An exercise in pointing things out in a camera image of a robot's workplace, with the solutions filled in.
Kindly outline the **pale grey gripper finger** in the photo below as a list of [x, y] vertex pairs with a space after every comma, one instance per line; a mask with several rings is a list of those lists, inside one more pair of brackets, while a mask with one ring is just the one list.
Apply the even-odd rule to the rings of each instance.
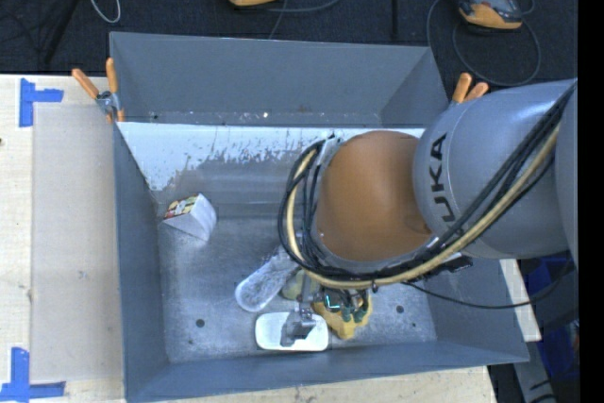
[[292, 346], [297, 340], [307, 337], [307, 317], [300, 309], [291, 311], [281, 329], [280, 343], [282, 346]]
[[301, 308], [298, 310], [295, 319], [295, 338], [296, 340], [306, 339], [316, 326], [316, 321], [313, 318], [313, 313], [309, 308]]

